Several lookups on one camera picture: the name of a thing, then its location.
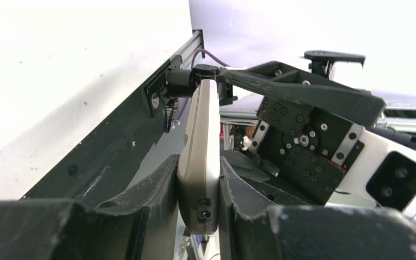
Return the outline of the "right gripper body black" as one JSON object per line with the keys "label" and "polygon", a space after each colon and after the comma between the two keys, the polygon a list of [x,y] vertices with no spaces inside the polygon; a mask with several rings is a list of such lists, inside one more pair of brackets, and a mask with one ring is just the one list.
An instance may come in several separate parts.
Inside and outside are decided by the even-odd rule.
{"label": "right gripper body black", "polygon": [[264,97],[249,148],[278,167],[278,177],[314,204],[324,205],[359,154],[363,127],[310,105]]}

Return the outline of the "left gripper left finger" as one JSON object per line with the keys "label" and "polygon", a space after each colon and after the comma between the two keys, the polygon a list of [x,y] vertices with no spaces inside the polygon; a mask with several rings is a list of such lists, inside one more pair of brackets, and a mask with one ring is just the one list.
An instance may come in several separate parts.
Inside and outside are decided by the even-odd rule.
{"label": "left gripper left finger", "polygon": [[172,259],[178,160],[169,156],[94,208],[70,199],[0,201],[0,259]]}

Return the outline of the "white grey remote control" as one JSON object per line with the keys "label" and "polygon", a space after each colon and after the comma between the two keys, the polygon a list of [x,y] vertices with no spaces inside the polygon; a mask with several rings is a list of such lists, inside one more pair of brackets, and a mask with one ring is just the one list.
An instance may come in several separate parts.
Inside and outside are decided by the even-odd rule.
{"label": "white grey remote control", "polygon": [[180,154],[178,202],[191,234],[216,232],[220,179],[220,115],[215,80],[202,80],[192,96]]}

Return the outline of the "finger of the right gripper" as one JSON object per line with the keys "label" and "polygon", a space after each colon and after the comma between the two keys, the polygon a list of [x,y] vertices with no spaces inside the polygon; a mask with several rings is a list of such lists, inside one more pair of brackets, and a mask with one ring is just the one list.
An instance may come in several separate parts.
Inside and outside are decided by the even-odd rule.
{"label": "finger of the right gripper", "polygon": [[308,50],[304,52],[304,59],[310,60],[309,70],[312,74],[331,77],[335,62],[355,62],[364,66],[366,57],[360,54],[341,53],[325,50]]}
{"label": "finger of the right gripper", "polygon": [[370,92],[277,61],[248,69],[222,68],[218,77],[268,98],[312,105],[363,126],[374,125],[386,106],[382,98]]}

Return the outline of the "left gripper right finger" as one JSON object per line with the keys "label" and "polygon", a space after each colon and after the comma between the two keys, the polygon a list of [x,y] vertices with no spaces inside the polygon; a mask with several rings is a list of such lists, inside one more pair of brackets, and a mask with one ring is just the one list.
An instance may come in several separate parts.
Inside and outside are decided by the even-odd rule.
{"label": "left gripper right finger", "polygon": [[221,259],[416,259],[416,228],[397,211],[277,205],[220,167]]}

